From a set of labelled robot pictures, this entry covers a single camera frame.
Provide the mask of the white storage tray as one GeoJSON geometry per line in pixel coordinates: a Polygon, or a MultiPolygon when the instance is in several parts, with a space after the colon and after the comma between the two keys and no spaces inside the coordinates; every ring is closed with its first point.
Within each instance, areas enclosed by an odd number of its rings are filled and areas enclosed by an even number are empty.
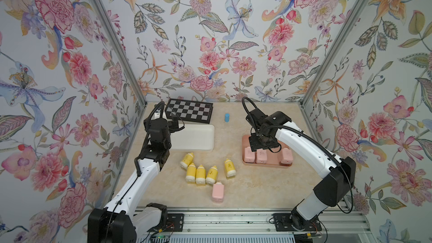
{"type": "Polygon", "coordinates": [[[171,134],[171,149],[188,152],[211,151],[214,148],[214,136],[213,125],[186,124],[183,130],[171,134]]]}

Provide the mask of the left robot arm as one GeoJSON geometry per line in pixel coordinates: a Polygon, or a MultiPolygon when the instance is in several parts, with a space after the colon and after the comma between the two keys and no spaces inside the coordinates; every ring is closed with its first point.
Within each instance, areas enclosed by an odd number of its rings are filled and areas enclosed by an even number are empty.
{"type": "Polygon", "coordinates": [[[139,243],[140,237],[153,243],[157,234],[174,232],[178,222],[169,220],[167,206],[155,202],[136,212],[150,183],[165,165],[172,147],[171,134],[181,128],[164,117],[164,102],[158,103],[144,121],[146,136],[134,159],[135,172],[102,209],[88,217],[87,242],[139,243]]]}

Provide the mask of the yellow sharpener right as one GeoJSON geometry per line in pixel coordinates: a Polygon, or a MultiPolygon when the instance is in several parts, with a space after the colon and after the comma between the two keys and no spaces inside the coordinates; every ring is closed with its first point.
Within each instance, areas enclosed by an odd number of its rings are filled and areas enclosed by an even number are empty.
{"type": "Polygon", "coordinates": [[[232,178],[236,176],[237,171],[232,160],[226,159],[224,162],[224,166],[225,166],[225,174],[227,178],[232,178]]]}

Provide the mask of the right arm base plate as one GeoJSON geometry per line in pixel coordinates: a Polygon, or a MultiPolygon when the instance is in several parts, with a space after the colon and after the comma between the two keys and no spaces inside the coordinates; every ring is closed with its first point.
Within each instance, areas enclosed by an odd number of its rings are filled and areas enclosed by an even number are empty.
{"type": "Polygon", "coordinates": [[[270,222],[277,232],[321,232],[322,226],[317,216],[305,220],[297,214],[274,213],[270,222]]]}

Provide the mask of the yellow sharpener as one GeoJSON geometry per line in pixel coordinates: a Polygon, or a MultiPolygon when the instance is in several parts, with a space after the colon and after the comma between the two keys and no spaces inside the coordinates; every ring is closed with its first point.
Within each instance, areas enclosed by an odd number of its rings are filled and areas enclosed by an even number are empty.
{"type": "Polygon", "coordinates": [[[187,169],[193,163],[193,160],[194,160],[194,153],[193,152],[187,153],[184,156],[184,158],[181,160],[180,166],[183,169],[187,169]]]}
{"type": "Polygon", "coordinates": [[[196,181],[196,166],[194,163],[191,163],[187,167],[185,179],[187,183],[194,183],[196,181]]]}
{"type": "Polygon", "coordinates": [[[217,182],[217,179],[218,179],[218,168],[216,165],[214,165],[209,169],[205,181],[206,184],[213,185],[217,182]]]}
{"type": "Polygon", "coordinates": [[[225,174],[227,178],[232,178],[236,176],[237,171],[232,160],[226,159],[224,162],[224,166],[225,166],[225,174]]]}
{"type": "Polygon", "coordinates": [[[206,185],[206,169],[203,165],[199,165],[196,169],[195,183],[197,185],[206,185]]]}

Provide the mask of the pink storage tray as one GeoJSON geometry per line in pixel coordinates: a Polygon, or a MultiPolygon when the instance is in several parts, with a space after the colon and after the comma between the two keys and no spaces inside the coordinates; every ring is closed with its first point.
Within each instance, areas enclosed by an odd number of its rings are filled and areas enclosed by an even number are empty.
{"type": "MultiPolygon", "coordinates": [[[[279,152],[273,153],[270,150],[266,150],[267,151],[267,156],[268,156],[268,161],[267,161],[266,164],[257,164],[256,162],[253,163],[253,164],[245,163],[243,161],[243,151],[244,151],[245,147],[250,147],[249,138],[250,138],[250,135],[244,135],[242,137],[242,156],[241,157],[242,157],[243,164],[245,164],[245,165],[251,165],[251,166],[266,167],[266,168],[287,168],[287,167],[290,167],[290,166],[280,165],[279,160],[278,160],[278,153],[279,152]]],[[[281,144],[282,148],[285,148],[285,147],[290,148],[289,146],[287,146],[286,144],[284,144],[282,142],[280,142],[280,144],[281,144]]]]}

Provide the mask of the black white checkerboard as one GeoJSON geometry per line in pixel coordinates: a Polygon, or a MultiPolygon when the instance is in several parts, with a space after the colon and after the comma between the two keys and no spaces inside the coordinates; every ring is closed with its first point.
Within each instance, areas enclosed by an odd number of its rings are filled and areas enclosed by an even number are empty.
{"type": "Polygon", "coordinates": [[[209,124],[213,112],[213,104],[209,102],[170,99],[165,108],[169,119],[180,118],[183,121],[209,124]]]}

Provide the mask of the yellow sharpener far left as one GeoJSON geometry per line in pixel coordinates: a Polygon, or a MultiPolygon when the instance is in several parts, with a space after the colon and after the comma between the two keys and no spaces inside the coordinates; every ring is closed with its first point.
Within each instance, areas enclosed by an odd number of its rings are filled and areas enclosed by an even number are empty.
{"type": "Polygon", "coordinates": [[[194,153],[193,152],[187,153],[184,156],[184,158],[181,160],[180,166],[183,169],[187,169],[193,163],[193,160],[194,160],[194,153]]]}

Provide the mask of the pink sharpener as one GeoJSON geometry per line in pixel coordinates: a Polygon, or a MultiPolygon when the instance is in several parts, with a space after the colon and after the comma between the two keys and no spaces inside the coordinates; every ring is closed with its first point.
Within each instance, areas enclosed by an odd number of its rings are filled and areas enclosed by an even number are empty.
{"type": "Polygon", "coordinates": [[[267,151],[263,149],[258,149],[255,155],[255,162],[257,164],[266,164],[268,161],[267,151]]]}
{"type": "Polygon", "coordinates": [[[250,164],[255,163],[255,152],[252,151],[251,147],[244,148],[243,161],[250,164]]]}
{"type": "Polygon", "coordinates": [[[225,197],[225,186],[222,182],[216,182],[212,189],[212,199],[214,202],[223,202],[225,197]]]}
{"type": "Polygon", "coordinates": [[[278,160],[280,165],[291,166],[293,163],[293,153],[290,148],[282,148],[278,153],[278,160]]]}

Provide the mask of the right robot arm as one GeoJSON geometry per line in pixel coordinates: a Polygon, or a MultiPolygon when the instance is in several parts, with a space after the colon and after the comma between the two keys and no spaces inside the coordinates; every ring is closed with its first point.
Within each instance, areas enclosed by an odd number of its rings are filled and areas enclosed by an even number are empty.
{"type": "Polygon", "coordinates": [[[327,150],[281,111],[266,115],[260,109],[254,109],[246,113],[246,121],[255,130],[249,138],[252,150],[279,149],[284,143],[321,177],[312,193],[291,211],[292,220],[298,227],[316,219],[328,207],[336,207],[352,193],[356,162],[351,157],[343,158],[327,150]]]}

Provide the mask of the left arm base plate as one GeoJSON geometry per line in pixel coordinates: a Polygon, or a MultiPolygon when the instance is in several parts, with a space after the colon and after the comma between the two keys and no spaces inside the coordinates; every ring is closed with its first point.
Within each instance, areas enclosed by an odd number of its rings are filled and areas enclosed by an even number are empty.
{"type": "Polygon", "coordinates": [[[149,228],[146,232],[182,232],[184,220],[184,214],[168,213],[161,224],[149,228]]]}

